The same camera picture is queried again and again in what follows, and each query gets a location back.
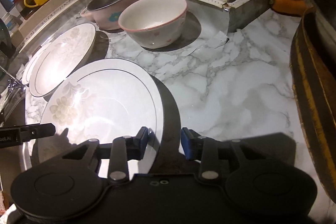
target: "metal faucet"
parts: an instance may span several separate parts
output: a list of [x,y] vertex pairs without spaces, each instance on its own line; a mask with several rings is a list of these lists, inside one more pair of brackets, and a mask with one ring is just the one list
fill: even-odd
[[21,89],[21,91],[26,90],[26,85],[22,84],[19,79],[16,79],[13,75],[11,75],[5,68],[0,65],[0,70],[2,70],[5,74],[9,76],[8,79],[8,92],[12,93],[15,89]]

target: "pot handle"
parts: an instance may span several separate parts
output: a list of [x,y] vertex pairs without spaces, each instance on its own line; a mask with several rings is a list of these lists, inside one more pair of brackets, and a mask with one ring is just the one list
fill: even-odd
[[87,18],[88,20],[90,20],[90,21],[92,21],[94,23],[96,22],[95,19],[94,19],[94,17],[93,17],[92,12],[88,11],[87,7],[83,11],[80,12],[80,16],[84,17],[84,18]]

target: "white bowl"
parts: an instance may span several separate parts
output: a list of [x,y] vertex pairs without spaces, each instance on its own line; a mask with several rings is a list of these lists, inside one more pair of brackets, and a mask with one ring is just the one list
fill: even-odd
[[185,0],[138,0],[119,16],[119,26],[140,46],[161,48],[181,35]]

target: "blue flower decal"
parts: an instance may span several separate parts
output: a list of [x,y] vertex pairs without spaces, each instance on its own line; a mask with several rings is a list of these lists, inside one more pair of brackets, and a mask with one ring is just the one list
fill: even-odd
[[118,21],[120,15],[121,15],[121,12],[113,13],[113,14],[109,17],[109,21],[111,21],[111,22],[116,22],[116,21]]

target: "white plate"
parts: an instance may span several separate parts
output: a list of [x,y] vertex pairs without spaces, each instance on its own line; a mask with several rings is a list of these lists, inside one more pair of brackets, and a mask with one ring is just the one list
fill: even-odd
[[30,77],[30,93],[35,97],[51,94],[91,54],[96,28],[84,23],[57,37],[41,54]]
[[32,74],[32,71],[33,71],[33,68],[38,60],[38,58],[41,56],[41,54],[50,46],[51,43],[47,43],[45,45],[43,45],[35,54],[34,56],[31,58],[31,60],[29,60],[26,68],[25,68],[25,71],[23,72],[23,75],[22,75],[22,84],[24,85],[27,85],[29,84],[29,79],[30,79],[30,76]]
[[[38,140],[40,162],[70,144],[90,138],[110,143],[120,136],[135,136],[145,126],[156,138],[149,139],[143,160],[131,160],[128,165],[130,178],[147,173],[162,139],[163,119],[160,93],[145,70],[123,59],[90,63],[71,74],[50,98],[41,123],[53,123],[56,135]],[[68,140],[60,136],[65,128]],[[108,160],[102,160],[100,177],[107,177],[108,165]]]

